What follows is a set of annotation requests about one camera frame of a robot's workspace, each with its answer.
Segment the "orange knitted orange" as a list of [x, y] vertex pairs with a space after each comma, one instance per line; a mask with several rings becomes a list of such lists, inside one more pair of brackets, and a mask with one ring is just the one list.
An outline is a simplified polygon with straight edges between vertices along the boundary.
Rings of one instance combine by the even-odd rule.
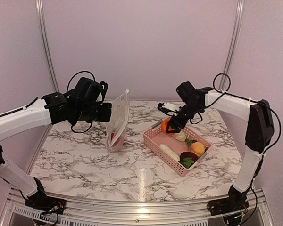
[[167, 124], [168, 122], [170, 121], [171, 118], [167, 118], [167, 119], [164, 119], [161, 123], [161, 130], [164, 134], [168, 135], [168, 136], [172, 136], [174, 135], [174, 133], [167, 133]]

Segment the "white knitted radish with leaves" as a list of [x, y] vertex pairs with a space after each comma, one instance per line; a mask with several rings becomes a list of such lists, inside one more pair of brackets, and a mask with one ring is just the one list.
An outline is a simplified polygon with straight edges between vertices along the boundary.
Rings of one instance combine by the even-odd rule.
[[179, 142], [185, 142], [188, 146], [197, 142], [197, 140], [188, 139], [186, 134], [183, 131], [173, 134], [172, 137], [175, 138]]

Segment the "clear polka dot zip bag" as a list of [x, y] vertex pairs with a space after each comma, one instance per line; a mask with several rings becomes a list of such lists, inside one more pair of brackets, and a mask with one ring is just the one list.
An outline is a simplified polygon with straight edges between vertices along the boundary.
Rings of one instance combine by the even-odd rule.
[[[112, 115], [110, 122], [106, 123], [106, 134], [107, 134], [107, 149], [110, 152], [118, 152], [122, 150], [122, 147], [115, 147], [114, 143], [121, 137], [125, 139], [125, 133], [129, 122], [130, 112], [130, 100], [129, 90], [127, 89], [123, 94], [112, 101]], [[113, 139], [110, 138], [111, 133], [115, 136]]]

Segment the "pink plastic basket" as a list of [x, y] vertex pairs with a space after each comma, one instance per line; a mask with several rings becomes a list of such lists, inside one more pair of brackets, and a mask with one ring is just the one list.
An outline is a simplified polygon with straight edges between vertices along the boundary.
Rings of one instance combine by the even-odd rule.
[[187, 139], [200, 142], [205, 147], [204, 154], [199, 159], [197, 159], [189, 168], [183, 166], [180, 161], [177, 161], [173, 156], [166, 153], [160, 147], [161, 144], [167, 145], [178, 156], [180, 156], [184, 152], [189, 151], [189, 145], [187, 144], [187, 142], [178, 141], [174, 137], [163, 133], [163, 131], [161, 130], [160, 121], [143, 133], [145, 145], [182, 177], [186, 176], [186, 174], [188, 174], [194, 167], [199, 165], [200, 162], [206, 157], [207, 153], [210, 152], [212, 147], [212, 144], [205, 138], [200, 136], [200, 134], [198, 134], [193, 127], [187, 126], [185, 127], [185, 129], [183, 129], [183, 132], [186, 134]]

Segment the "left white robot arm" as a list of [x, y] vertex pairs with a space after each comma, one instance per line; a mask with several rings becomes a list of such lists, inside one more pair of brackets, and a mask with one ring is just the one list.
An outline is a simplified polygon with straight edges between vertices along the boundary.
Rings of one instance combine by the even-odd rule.
[[[33, 102], [0, 114], [0, 142], [24, 131], [64, 121], [73, 128], [78, 121], [89, 125], [109, 122], [112, 104], [105, 102], [108, 84], [81, 77], [75, 88], [62, 94], [51, 93]], [[0, 145], [0, 177], [21, 190], [39, 209], [50, 206], [50, 199], [37, 179], [26, 174], [4, 153]]]

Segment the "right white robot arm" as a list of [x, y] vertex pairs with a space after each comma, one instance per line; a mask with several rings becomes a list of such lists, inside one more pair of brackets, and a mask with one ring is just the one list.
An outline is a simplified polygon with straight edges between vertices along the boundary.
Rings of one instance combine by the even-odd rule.
[[234, 140], [244, 142], [238, 146], [243, 157], [233, 189], [239, 193], [247, 191], [260, 171], [275, 132], [269, 102], [240, 97], [215, 87], [196, 89], [188, 81], [181, 83], [176, 92], [183, 101], [183, 106], [170, 103], [158, 105], [161, 112], [171, 117], [166, 133], [179, 133], [195, 115], [202, 114], [209, 108], [219, 111], [227, 128], [234, 133]]

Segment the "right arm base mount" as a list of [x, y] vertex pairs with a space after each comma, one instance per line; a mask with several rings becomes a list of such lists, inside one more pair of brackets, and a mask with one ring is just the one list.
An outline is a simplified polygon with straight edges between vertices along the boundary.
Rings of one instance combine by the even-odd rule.
[[207, 203], [207, 210], [212, 216], [226, 214], [238, 210], [246, 210], [249, 207], [247, 200], [247, 192], [250, 186], [244, 192], [239, 192], [231, 185], [228, 191], [228, 197], [222, 199], [211, 200]]

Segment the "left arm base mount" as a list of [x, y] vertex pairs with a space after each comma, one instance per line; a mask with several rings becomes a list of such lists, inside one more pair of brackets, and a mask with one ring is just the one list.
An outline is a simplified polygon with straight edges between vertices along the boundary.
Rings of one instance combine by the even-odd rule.
[[47, 196], [40, 180], [36, 177], [34, 177], [34, 180], [37, 185], [37, 192], [26, 198], [25, 206], [42, 210], [45, 214], [51, 212], [63, 214], [66, 201], [64, 199]]

